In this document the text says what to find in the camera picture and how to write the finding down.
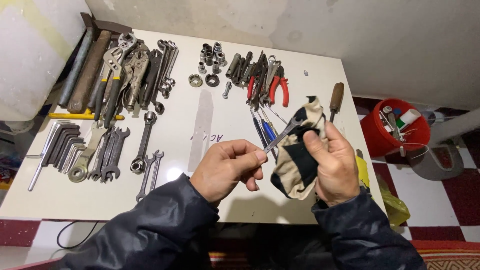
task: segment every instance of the black cable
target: black cable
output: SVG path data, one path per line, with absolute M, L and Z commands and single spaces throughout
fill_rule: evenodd
M 96 225 L 98 224 L 98 221 L 95 222 L 95 225 L 93 225 L 92 230 L 88 233 L 87 237 L 85 237 L 85 239 L 82 240 L 80 243 L 78 243 L 78 244 L 76 244 L 76 245 L 72 245 L 72 246 L 62 246 L 62 245 L 60 245 L 60 241 L 59 241 L 59 240 L 60 240 L 60 235 L 61 235 L 61 233 L 62 233 L 65 229 L 67 229 L 68 227 L 70 227 L 70 225 L 75 224 L 75 223 L 77 223 L 77 222 L 79 222 L 79 221 L 72 221 L 70 224 L 68 224 L 67 226 L 63 227 L 63 229 L 60 230 L 59 234 L 57 235 L 57 245 L 58 245 L 59 247 L 61 247 L 61 248 L 63 248 L 63 249 L 72 249 L 72 248 L 78 247 L 79 245 L 83 244 L 83 243 L 88 239 L 88 237 L 92 234 L 93 230 L 95 229 Z

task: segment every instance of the tabletop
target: tabletop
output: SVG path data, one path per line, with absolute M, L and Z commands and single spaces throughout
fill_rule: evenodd
M 157 100 L 165 105 L 165 112 L 158 115 L 152 128 L 147 154 L 150 157 L 157 149 L 164 151 L 161 160 L 156 186 L 175 180 L 182 172 L 191 175 L 199 160 L 212 146 L 221 141 L 247 139 L 262 147 L 255 130 L 247 100 L 246 88 L 233 86 L 228 99 L 222 98 L 225 84 L 227 64 L 218 75 L 220 84 L 209 87 L 205 83 L 201 87 L 190 86 L 188 77 L 198 73 L 198 61 L 203 43 L 213 44 L 216 40 L 196 37 L 184 37 L 143 30 L 134 30 L 137 38 L 143 39 L 150 50 L 157 48 L 159 39 L 172 40 L 179 47 L 179 53 L 170 77 L 176 80 L 170 97 L 163 99 L 161 94 Z M 327 119 L 330 116 L 329 102 L 335 83 L 345 84 L 345 93 L 340 112 L 335 116 L 334 124 L 352 144 L 360 149 L 367 162 L 370 189 L 377 204 L 385 211 L 372 162 L 357 117 L 352 95 L 340 59 L 261 48 L 256 46 L 222 42 L 223 52 L 229 62 L 235 53 L 245 56 L 253 52 L 253 60 L 258 59 L 260 51 L 275 55 L 282 61 L 285 77 L 288 78 L 290 101 L 287 108 L 281 104 L 282 91 L 276 93 L 277 102 L 272 108 L 288 121 L 295 111 L 305 104 L 306 96 L 318 96 Z M 212 67 L 207 67 L 207 74 Z M 212 115 L 206 120 L 205 108 Z M 53 105 L 50 112 L 66 112 Z M 117 121 L 116 126 L 122 130 L 129 128 L 131 134 L 125 139 L 119 161 L 120 177 L 112 182 L 102 184 L 99 181 L 84 180 L 73 183 L 68 175 L 59 173 L 52 165 L 43 168 L 33 189 L 27 191 L 32 180 L 38 159 L 25 159 L 8 191 L 0 208 L 0 216 L 30 217 L 61 220 L 101 220 L 107 221 L 119 213 L 128 211 L 136 205 L 135 197 L 140 190 L 143 174 L 130 171 L 130 163 L 136 157 L 144 129 L 143 116 L 145 110 L 137 107 L 133 112 L 122 110 L 124 121 Z M 265 110 L 270 121 L 280 132 L 285 124 L 270 111 Z M 29 155 L 39 154 L 50 131 L 54 119 L 46 118 L 36 135 Z M 80 125 L 81 137 L 88 143 L 92 120 L 72 120 Z M 193 135 L 200 134 L 202 139 L 193 142 Z M 259 180 L 259 191 L 250 192 L 245 185 L 239 184 L 219 206 L 222 222 L 263 222 L 316 224 L 311 206 L 315 203 L 314 192 L 305 200 L 286 198 L 270 183 L 270 175 L 275 167 L 271 153 L 269 161 L 263 165 L 264 179 Z

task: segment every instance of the white plastic tank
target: white plastic tank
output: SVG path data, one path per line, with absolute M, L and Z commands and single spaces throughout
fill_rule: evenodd
M 84 0 L 0 0 L 0 120 L 41 109 L 82 37 Z

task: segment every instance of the red bucket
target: red bucket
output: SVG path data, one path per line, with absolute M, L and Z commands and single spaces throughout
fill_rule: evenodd
M 375 109 L 360 121 L 370 157 L 376 158 L 388 153 L 393 153 L 395 150 L 399 150 L 400 146 L 403 146 L 406 151 L 409 151 L 422 148 L 423 145 L 428 144 L 428 141 L 430 140 L 430 127 L 423 116 L 420 116 L 416 121 L 402 130 L 403 133 L 411 131 L 405 136 L 406 143 L 401 143 L 394 139 L 393 136 L 385 130 L 384 125 L 380 120 L 380 109 L 385 106 L 390 106 L 393 109 L 400 109 L 400 115 L 404 114 L 409 109 L 415 109 L 410 103 L 403 100 L 387 98 L 380 101 L 375 106 Z

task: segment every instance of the black jacket sleeve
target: black jacket sleeve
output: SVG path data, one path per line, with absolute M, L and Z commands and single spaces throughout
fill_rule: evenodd
M 413 245 L 390 228 L 387 216 L 362 187 L 344 203 L 312 207 L 320 226 L 332 237 L 339 269 L 426 270 Z
M 107 222 L 61 269 L 166 269 L 201 227 L 218 220 L 211 206 L 182 174 Z

